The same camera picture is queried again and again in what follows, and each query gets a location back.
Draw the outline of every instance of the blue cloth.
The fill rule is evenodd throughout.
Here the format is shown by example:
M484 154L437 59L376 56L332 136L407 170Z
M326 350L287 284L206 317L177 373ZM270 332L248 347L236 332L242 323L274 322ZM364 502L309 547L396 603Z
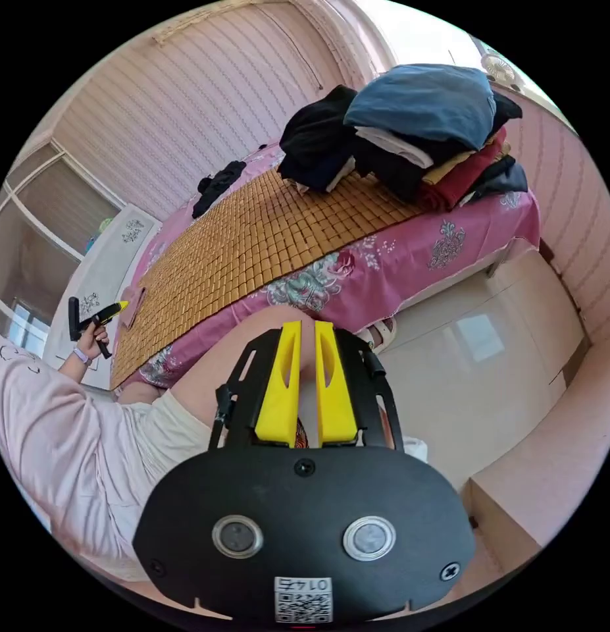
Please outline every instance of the blue cloth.
M459 140L479 150L494 124L496 101L476 68L442 64L396 66L351 102L345 125L377 127L427 140Z
M502 173L497 174L493 178L475 187L472 200L481 199L495 193L507 193L508 191L528 191L526 173L519 163L514 162Z

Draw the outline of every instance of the wristband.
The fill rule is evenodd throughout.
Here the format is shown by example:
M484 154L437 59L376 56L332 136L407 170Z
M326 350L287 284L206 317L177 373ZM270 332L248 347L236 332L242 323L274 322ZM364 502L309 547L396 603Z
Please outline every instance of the wristband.
M72 353L86 366L89 367L92 364L92 360L81 350L79 347L75 347Z

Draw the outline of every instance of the sticker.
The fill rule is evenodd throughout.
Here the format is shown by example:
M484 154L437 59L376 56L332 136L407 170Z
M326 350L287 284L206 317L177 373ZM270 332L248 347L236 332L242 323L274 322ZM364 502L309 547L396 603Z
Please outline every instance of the sticker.
M331 623L333 590L330 577L275 577L277 623Z

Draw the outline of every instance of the slipper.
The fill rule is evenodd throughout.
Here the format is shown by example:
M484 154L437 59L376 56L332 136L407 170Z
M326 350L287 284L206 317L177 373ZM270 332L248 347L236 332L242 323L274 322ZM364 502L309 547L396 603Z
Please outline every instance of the slipper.
M385 320L391 321L391 329L386 326L384 321L377 321L376 323L373 323L371 325L379 332L379 335L382 337L382 342L377 345L377 347L375 346L375 341L372 337L372 334L370 333L369 327L363 329L361 332L356 334L358 338L361 338L362 340L364 340L364 342L368 342L370 350L376 356L384 351L384 349L386 349L390 345L390 343L395 339L395 336L397 335L397 321L393 317L390 317L389 319L387 318Z

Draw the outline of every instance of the red cloth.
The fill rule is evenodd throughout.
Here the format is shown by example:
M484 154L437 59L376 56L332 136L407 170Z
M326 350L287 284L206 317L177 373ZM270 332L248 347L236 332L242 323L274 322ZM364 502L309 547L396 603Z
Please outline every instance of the red cloth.
M492 143L485 145L467 160L456 165L436 184L427 184L422 181L417 191L416 205L428 213L451 211L480 174L495 161L506 137L507 131L502 127Z

